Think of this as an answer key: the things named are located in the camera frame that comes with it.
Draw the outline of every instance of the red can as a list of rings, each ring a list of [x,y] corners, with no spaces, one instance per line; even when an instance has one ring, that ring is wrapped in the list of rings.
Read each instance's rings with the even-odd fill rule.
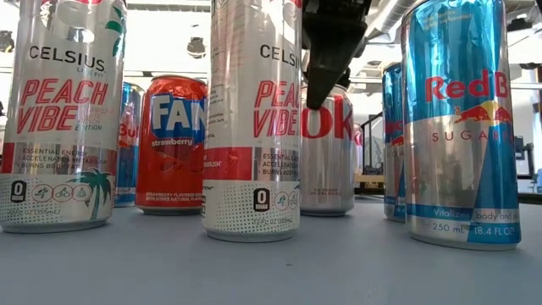
[[[198,214],[202,206],[207,86],[163,75],[143,99],[135,205],[145,214]]]

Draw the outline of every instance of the palm tree graphic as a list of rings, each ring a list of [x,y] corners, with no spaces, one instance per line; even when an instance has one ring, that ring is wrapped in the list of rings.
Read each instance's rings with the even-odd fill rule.
[[[108,196],[111,197],[111,183],[108,177],[109,173],[102,173],[98,169],[91,168],[92,171],[82,171],[75,179],[68,182],[80,182],[86,183],[91,188],[91,196],[85,201],[86,206],[89,206],[92,195],[94,196],[94,207],[92,207],[91,220],[94,220],[98,216],[98,209],[100,208],[100,191],[103,192],[103,204],[108,200]]]
[[[113,30],[120,34],[120,37],[117,38],[117,41],[113,45],[113,57],[119,54],[120,43],[122,42],[122,53],[124,52],[124,36],[126,34],[126,18],[122,15],[122,11],[119,8],[113,7],[113,10],[119,16],[119,21],[109,20],[105,24],[106,30]]]

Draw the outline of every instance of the blue and silver can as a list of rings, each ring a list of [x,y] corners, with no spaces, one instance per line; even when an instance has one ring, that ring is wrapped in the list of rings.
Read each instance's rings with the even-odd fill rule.
[[[384,213],[389,220],[405,222],[405,174],[403,171],[403,105],[401,63],[391,64],[382,75],[384,109]]]
[[[502,0],[430,0],[403,17],[406,221],[413,238],[521,241]]]
[[[120,106],[119,154],[115,207],[130,207],[136,200],[137,159],[143,89],[125,82]]]

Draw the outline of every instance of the table surface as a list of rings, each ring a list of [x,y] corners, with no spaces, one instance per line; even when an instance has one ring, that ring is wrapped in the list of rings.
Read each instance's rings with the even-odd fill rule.
[[[268,244],[215,241],[198,216],[115,209],[100,229],[1,233],[0,304],[540,304],[542,207],[521,218],[517,250],[475,252],[414,241],[371,197]]]

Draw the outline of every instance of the red bull can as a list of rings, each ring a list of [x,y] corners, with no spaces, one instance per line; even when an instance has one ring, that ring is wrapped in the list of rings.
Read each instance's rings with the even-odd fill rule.
[[[352,104],[335,85],[319,110],[301,89],[301,214],[342,216],[354,208]]]
[[[280,241],[299,226],[301,1],[213,1],[203,226]]]
[[[384,214],[389,220],[405,222],[405,173],[401,63],[384,69],[382,75],[384,108]]]
[[[143,99],[135,205],[145,214],[199,214],[207,86],[177,75],[152,79]]]
[[[124,83],[120,104],[119,151],[117,159],[117,188],[115,207],[131,207],[136,201],[139,128],[143,89]]]
[[[521,241],[501,0],[430,0],[403,18],[406,221],[476,250]]]
[[[126,5],[20,2],[0,178],[0,225],[42,233],[111,216]]]

